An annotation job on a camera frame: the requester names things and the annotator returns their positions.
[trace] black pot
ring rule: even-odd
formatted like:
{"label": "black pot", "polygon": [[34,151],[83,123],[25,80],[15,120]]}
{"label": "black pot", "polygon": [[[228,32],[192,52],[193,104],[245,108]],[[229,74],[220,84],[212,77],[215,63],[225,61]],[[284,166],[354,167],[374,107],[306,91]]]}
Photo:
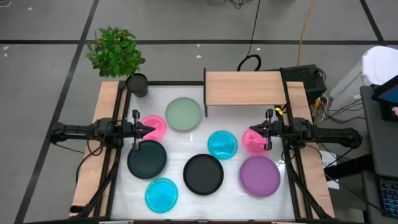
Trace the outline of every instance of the black pot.
{"label": "black pot", "polygon": [[126,86],[136,97],[144,97],[148,94],[148,79],[141,73],[135,73],[127,78]]}

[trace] sage green plate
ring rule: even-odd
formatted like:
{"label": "sage green plate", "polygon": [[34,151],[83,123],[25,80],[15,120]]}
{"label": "sage green plate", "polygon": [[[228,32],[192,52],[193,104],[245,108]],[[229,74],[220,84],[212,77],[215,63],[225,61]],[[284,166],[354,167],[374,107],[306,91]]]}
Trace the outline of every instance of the sage green plate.
{"label": "sage green plate", "polygon": [[166,108],[166,121],[175,130],[190,130],[201,121],[200,106],[191,98],[177,98],[171,101]]}

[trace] white table surface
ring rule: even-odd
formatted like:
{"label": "white table surface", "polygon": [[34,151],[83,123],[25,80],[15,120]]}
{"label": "white table surface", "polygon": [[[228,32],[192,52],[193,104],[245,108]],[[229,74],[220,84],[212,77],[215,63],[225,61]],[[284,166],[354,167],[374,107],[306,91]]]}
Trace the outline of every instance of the white table surface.
{"label": "white table surface", "polygon": [[[267,157],[273,160],[281,175],[280,187],[274,195],[256,198],[247,194],[239,182],[239,168],[250,157],[241,144],[243,132],[252,125],[265,120],[265,112],[270,106],[209,106],[208,117],[203,107],[203,86],[149,86],[144,98],[131,96],[127,120],[132,122],[132,110],[137,109],[141,118],[149,114],[165,117],[167,105],[178,97],[189,97],[198,102],[202,109],[201,123],[190,131],[175,131],[167,127],[164,139],[160,142],[167,151],[167,163],[155,178],[142,180],[134,177],[127,168],[127,155],[131,150],[132,139],[125,139],[121,154],[121,164],[116,182],[112,219],[134,220],[294,220],[292,197],[285,165],[280,164],[282,143],[280,138],[272,138],[273,150]],[[207,140],[217,130],[227,130],[238,140],[239,147],[234,157],[220,161],[224,169],[221,187],[207,196],[196,195],[186,187],[182,171],[185,163],[196,154],[209,153]],[[145,204],[144,194],[154,179],[165,177],[175,182],[178,188],[178,201],[169,212],[154,213]]]}

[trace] black plate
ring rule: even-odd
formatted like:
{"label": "black plate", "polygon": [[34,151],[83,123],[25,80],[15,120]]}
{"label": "black plate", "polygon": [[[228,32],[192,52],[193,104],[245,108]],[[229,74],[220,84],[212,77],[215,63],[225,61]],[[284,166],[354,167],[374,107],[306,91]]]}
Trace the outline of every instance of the black plate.
{"label": "black plate", "polygon": [[164,147],[157,141],[145,140],[139,143],[139,149],[131,150],[127,157],[131,174],[140,179],[150,179],[162,172],[167,160]]}
{"label": "black plate", "polygon": [[209,195],[216,192],[224,180],[221,163],[209,154],[193,156],[185,164],[183,171],[185,185],[193,193]]}

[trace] purple plate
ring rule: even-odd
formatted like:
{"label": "purple plate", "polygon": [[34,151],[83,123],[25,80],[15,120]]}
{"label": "purple plate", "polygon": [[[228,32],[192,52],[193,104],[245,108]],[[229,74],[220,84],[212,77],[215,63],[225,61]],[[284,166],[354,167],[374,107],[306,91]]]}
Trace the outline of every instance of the purple plate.
{"label": "purple plate", "polygon": [[257,197],[273,195],[280,185],[278,167],[263,156],[246,159],[241,166],[239,176],[243,187]]}

